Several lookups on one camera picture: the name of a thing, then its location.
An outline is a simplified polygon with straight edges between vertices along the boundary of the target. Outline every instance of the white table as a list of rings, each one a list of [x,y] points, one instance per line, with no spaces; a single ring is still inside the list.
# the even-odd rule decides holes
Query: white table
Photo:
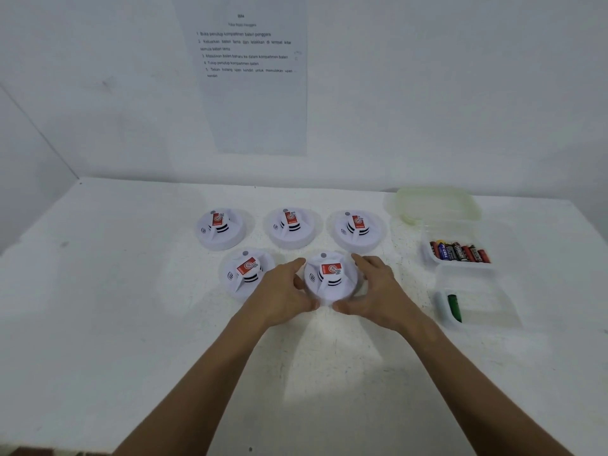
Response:
[[[214,207],[247,211],[242,245],[285,259],[337,246],[324,230],[280,252],[261,228],[272,209],[375,212],[390,232],[376,254],[433,314],[420,232],[391,219],[391,196],[82,179],[0,258],[0,442],[112,451],[171,390],[239,307],[219,285],[226,252],[194,236]],[[449,336],[567,448],[605,453],[608,247],[565,200],[477,201],[517,235],[554,311],[531,332]],[[210,451],[242,453],[473,454],[411,348],[327,308],[255,348]]]

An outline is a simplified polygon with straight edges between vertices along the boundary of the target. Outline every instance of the translucent lid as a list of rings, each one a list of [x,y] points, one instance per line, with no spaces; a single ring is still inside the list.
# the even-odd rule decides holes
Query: translucent lid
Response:
[[[395,194],[395,208],[408,224],[416,221],[478,221],[482,211],[475,199],[453,187],[402,187]]]

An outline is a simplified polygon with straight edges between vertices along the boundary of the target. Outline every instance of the red sticker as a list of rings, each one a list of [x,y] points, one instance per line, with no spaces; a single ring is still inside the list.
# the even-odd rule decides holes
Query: red sticker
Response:
[[[288,224],[296,224],[298,222],[298,218],[295,217],[295,211],[285,211],[285,218]]]
[[[361,216],[353,216],[353,222],[355,229],[365,229],[365,222]]]
[[[321,264],[321,273],[324,276],[327,276],[329,274],[336,274],[338,276],[342,273],[342,265],[340,263]]]
[[[258,266],[258,263],[255,262],[255,258],[249,258],[243,264],[241,264],[239,267],[237,267],[237,270],[243,276],[248,271],[250,271],[253,268],[256,268],[257,266]]]
[[[213,215],[213,223],[211,225],[224,224],[224,213],[216,213]]]

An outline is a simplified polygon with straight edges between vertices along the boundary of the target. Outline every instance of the white smoke detector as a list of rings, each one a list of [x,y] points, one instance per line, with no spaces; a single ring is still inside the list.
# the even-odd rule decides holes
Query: white smoke detector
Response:
[[[374,214],[348,210],[334,221],[334,240],[351,253],[367,253],[382,240],[382,227]]]
[[[221,279],[228,293],[245,300],[257,288],[264,273],[275,268],[269,253],[256,248],[233,253],[221,269]]]
[[[354,263],[336,252],[315,255],[304,266],[304,280],[308,289],[324,306],[352,295],[358,278]]]
[[[314,238],[314,218],[308,210],[282,208],[270,215],[267,233],[279,248],[298,249]]]
[[[222,251],[232,248],[245,238],[245,223],[241,215],[230,209],[217,209],[196,223],[196,236],[205,248]]]

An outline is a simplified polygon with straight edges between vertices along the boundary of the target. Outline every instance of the paper sheet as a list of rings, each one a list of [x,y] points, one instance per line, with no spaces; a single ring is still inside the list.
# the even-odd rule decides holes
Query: paper sheet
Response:
[[[306,0],[173,0],[220,152],[305,155]]]

